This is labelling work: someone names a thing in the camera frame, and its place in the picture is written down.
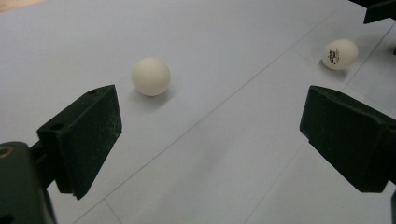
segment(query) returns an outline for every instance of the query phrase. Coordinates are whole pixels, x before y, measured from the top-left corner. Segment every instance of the ping pong ball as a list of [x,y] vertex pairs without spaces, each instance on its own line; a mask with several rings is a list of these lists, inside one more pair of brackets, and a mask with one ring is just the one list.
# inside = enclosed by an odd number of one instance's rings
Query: ping pong ball
[[358,58],[358,46],[350,40],[339,39],[330,43],[323,51],[324,65],[333,70],[346,69]]
[[171,73],[166,63],[159,58],[145,58],[134,66],[132,82],[142,94],[156,96],[168,89]]

